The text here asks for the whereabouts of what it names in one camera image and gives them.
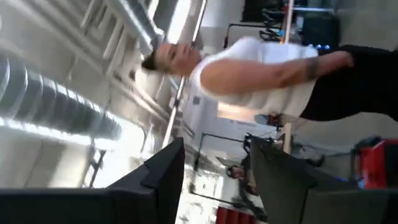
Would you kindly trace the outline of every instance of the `silver duct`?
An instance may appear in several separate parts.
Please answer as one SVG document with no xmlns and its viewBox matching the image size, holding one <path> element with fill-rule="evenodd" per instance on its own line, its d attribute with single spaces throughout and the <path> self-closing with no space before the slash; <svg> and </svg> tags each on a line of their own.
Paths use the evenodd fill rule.
<svg viewBox="0 0 398 224">
<path fill-rule="evenodd" d="M 138 0 L 106 0 L 123 20 L 125 29 L 132 36 L 139 35 L 142 55 L 148 55 L 162 41 L 163 34 L 149 17 L 147 10 Z"/>
<path fill-rule="evenodd" d="M 121 127 L 112 115 L 58 83 L 0 54 L 0 117 L 106 139 Z"/>
</svg>

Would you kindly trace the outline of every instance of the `floor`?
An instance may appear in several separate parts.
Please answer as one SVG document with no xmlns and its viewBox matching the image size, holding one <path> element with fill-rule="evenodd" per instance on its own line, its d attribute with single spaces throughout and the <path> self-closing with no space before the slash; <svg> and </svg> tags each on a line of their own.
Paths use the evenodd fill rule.
<svg viewBox="0 0 398 224">
<path fill-rule="evenodd" d="M 396 0 L 340 0 L 341 43 L 394 49 L 398 45 L 397 9 Z M 327 123 L 298 121 L 295 133 L 306 142 L 348 152 L 355 142 L 372 135 L 398 137 L 398 123 L 384 115 L 363 113 Z M 328 158 L 325 170 L 346 177 L 348 162 L 347 157 Z"/>
</svg>

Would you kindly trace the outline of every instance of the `gym equipment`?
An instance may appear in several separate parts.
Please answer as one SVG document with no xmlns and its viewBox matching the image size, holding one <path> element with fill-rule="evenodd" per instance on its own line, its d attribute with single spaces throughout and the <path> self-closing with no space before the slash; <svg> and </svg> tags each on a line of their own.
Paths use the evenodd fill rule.
<svg viewBox="0 0 398 224">
<path fill-rule="evenodd" d="M 379 137 L 362 140 L 351 151 L 350 180 L 363 180 L 365 189 L 398 187 L 397 160 L 398 140 Z"/>
<path fill-rule="evenodd" d="M 0 223 L 175 223 L 184 158 L 179 138 L 105 189 L 0 190 Z"/>
<path fill-rule="evenodd" d="M 302 45 L 335 49 L 340 44 L 340 20 L 335 16 L 305 16 L 300 36 Z"/>
<path fill-rule="evenodd" d="M 269 223 L 397 223 L 398 190 L 362 190 L 253 137 L 257 193 Z"/>
</svg>

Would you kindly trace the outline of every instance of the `red object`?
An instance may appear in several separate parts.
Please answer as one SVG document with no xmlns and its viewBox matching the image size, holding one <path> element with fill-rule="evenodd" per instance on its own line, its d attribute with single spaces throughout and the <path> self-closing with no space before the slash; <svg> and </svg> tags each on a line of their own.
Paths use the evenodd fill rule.
<svg viewBox="0 0 398 224">
<path fill-rule="evenodd" d="M 256 219 L 247 213 L 218 207 L 216 224 L 256 224 Z"/>
<path fill-rule="evenodd" d="M 386 156 L 387 147 L 389 147 L 389 150 L 396 150 L 396 148 L 391 149 L 391 146 L 398 146 L 398 140 L 386 139 L 374 147 L 364 147 L 359 150 L 359 168 L 364 178 L 365 189 L 385 189 L 389 187 L 386 161 L 397 159 Z"/>
</svg>

